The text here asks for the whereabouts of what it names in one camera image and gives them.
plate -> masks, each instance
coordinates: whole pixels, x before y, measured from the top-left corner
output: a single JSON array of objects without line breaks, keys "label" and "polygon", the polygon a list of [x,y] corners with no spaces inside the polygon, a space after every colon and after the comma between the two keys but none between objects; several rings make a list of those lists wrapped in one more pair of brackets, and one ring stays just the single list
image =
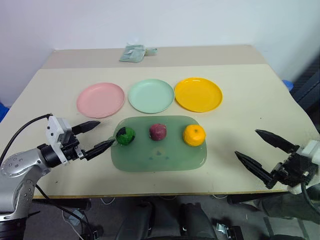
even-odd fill
[{"label": "plate", "polygon": [[175,99],[173,88],[159,79],[146,79],[132,86],[130,104],[140,112],[155,114],[166,110]]},{"label": "plate", "polygon": [[174,89],[176,101],[185,109],[203,113],[217,108],[222,100],[221,89],[212,81],[190,77],[179,82]]},{"label": "plate", "polygon": [[119,111],[125,93],[114,83],[102,82],[83,90],[76,100],[78,111],[89,118],[102,119]]}]

beige table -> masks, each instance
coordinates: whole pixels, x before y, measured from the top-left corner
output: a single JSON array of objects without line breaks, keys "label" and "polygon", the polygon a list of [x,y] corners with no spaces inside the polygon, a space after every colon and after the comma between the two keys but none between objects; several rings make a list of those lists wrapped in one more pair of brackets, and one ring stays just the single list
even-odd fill
[{"label": "beige table", "polygon": [[[157,56],[141,63],[120,63],[122,49],[62,50],[52,53],[32,78],[0,124],[0,148],[25,122],[53,113],[71,125],[90,120],[78,113],[76,99],[89,85],[118,84],[127,94],[144,79],[156,78],[174,87],[188,77],[214,81],[224,99],[217,109],[190,112],[176,102],[158,116],[184,115],[196,119],[207,133],[207,160],[195,170],[130,173],[116,169],[110,150],[90,160],[60,165],[39,181],[50,196],[119,196],[146,194],[262,193],[262,181],[236,158],[238,150],[270,171],[287,155],[264,142],[255,129],[276,133],[292,143],[305,145],[319,135],[307,114],[263,57],[251,46],[160,48]],[[136,111],[126,99],[115,115],[102,119],[94,130],[78,136],[85,149],[107,140],[123,119],[147,114]],[[46,120],[34,123],[14,142],[9,154],[47,143]],[[272,191],[286,187],[277,184]]]}]

orange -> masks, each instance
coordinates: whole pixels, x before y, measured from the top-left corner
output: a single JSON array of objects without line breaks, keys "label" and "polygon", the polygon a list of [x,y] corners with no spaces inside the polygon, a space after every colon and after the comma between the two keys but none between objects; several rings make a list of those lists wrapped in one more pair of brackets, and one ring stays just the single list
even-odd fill
[{"label": "orange", "polygon": [[206,132],[200,125],[188,125],[183,131],[183,140],[192,147],[200,146],[206,138]]}]

green ball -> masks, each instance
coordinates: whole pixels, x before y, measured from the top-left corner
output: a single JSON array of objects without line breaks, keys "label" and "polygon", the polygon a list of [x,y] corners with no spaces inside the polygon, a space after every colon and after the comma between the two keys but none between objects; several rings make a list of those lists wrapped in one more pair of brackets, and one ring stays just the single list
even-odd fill
[{"label": "green ball", "polygon": [[129,145],[136,136],[135,130],[133,130],[131,127],[122,127],[119,129],[119,131],[116,133],[116,140],[121,145]]}]

purple fruit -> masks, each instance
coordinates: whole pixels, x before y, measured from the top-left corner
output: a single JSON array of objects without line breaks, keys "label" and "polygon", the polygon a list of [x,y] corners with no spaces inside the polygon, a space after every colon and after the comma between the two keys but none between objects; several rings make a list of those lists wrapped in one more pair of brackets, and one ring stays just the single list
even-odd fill
[{"label": "purple fruit", "polygon": [[159,140],[162,140],[166,137],[167,127],[166,127],[166,125],[156,123],[150,127],[149,133],[150,133],[150,138],[152,140],[159,141]]}]

